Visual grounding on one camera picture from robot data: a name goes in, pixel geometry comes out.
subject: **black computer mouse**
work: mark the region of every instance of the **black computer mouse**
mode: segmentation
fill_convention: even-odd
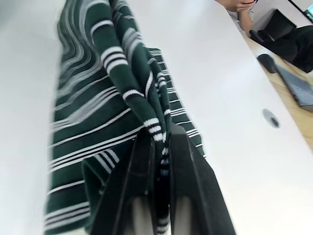
[[[267,71],[270,73],[277,73],[277,66],[275,61],[269,54],[259,55],[258,60],[267,69]]]

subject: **white desk surface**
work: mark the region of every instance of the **white desk surface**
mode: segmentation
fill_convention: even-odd
[[[0,24],[1,234],[42,233],[62,3],[25,0]],[[129,3],[202,133],[237,234],[312,234],[313,156],[227,12],[213,0]]]

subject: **chair backrest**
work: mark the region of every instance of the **chair backrest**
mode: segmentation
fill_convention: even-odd
[[[276,9],[268,25],[263,31],[274,40],[277,40],[290,33],[295,28],[297,28],[297,26]]]

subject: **wooden desk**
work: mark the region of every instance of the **wooden desk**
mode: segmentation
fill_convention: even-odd
[[[279,56],[275,55],[273,52],[269,51],[268,49],[264,48],[263,46],[259,45],[248,37],[245,37],[245,40],[255,57],[263,53],[270,54],[278,65],[296,74],[298,77],[307,80],[311,85],[313,85],[312,73],[307,74],[301,71],[294,65],[282,60]],[[276,89],[289,113],[291,114],[293,120],[297,124],[310,149],[313,150],[313,113],[299,108],[297,103],[294,101],[292,95],[290,94],[288,88],[286,87],[285,83],[278,74],[271,74],[263,66],[262,68],[268,76],[269,80],[271,81],[273,87]]]

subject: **striped sweater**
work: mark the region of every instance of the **striped sweater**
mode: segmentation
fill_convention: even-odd
[[[168,174],[171,122],[184,127],[204,155],[161,51],[145,47],[125,1],[67,0],[57,29],[63,54],[46,235],[89,227],[108,176],[141,128],[156,142],[161,178]]]

